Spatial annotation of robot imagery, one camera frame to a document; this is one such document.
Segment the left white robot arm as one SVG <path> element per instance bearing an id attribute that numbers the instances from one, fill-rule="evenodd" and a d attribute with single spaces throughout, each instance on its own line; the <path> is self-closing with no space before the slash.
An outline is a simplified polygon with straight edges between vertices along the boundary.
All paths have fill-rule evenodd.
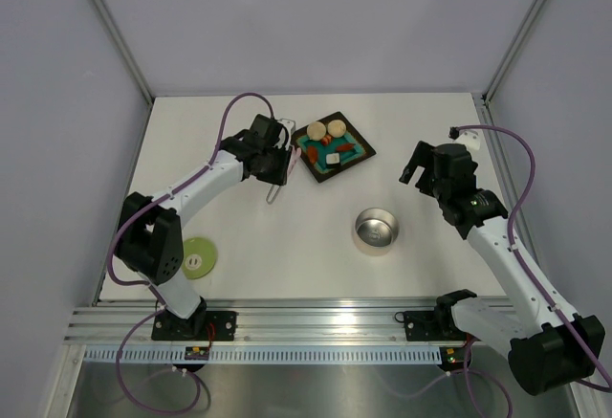
<path id="1" fill-rule="evenodd" d="M 203 341 L 218 333 L 233 338 L 234 313 L 209 315 L 206 301 L 193 289 L 186 266 L 198 271 L 205 259 L 198 244 L 183 239 L 184 226 L 217 195 L 253 177 L 265 184 L 286 184 L 295 155 L 295 122 L 257 115 L 251 127 L 220 142 L 212 162 L 196 169 L 166 191 L 131 193 L 120 214 L 113 256 L 136 273 L 157 297 L 155 341 Z"/>

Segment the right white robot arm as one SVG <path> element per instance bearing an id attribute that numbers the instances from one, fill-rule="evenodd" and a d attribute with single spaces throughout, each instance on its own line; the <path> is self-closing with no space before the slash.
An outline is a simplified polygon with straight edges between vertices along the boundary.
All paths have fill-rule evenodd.
<path id="1" fill-rule="evenodd" d="M 456 339 L 469 334 L 505 357 L 519 385 L 538 395 L 584 382 L 600 367 L 605 329 L 583 317 L 539 269 L 515 236 L 496 194 L 478 187 L 476 162 L 459 143 L 418 142 L 400 181 L 420 168 L 419 191 L 436 200 L 444 219 L 486 262 L 514 307 L 510 319 L 467 289 L 440 296 L 433 309 L 436 331 Z"/>

